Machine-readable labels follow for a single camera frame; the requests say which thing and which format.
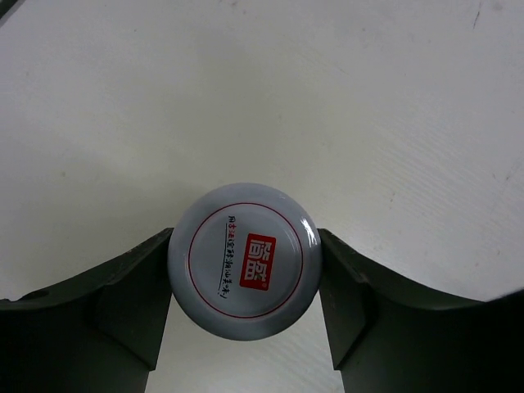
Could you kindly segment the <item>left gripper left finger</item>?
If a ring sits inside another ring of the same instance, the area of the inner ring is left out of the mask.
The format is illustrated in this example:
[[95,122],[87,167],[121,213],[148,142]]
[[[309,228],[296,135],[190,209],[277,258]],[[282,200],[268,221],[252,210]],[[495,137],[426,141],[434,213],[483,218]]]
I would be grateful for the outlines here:
[[144,392],[172,296],[171,229],[19,300],[1,301],[3,392]]

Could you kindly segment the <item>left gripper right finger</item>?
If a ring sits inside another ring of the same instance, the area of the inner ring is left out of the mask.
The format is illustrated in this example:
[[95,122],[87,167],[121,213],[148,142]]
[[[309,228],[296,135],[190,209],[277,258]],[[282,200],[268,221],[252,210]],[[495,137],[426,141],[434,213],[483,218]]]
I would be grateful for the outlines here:
[[320,298],[347,392],[520,392],[523,293],[480,301],[427,287],[321,230]]

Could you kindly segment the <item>white lid paste jar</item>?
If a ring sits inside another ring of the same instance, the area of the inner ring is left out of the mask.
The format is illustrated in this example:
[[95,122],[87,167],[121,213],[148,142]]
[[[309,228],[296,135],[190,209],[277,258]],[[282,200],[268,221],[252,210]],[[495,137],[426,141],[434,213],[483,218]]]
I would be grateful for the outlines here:
[[258,183],[208,192],[169,240],[174,298],[205,331],[257,341],[294,324],[320,284],[318,229],[293,198]]

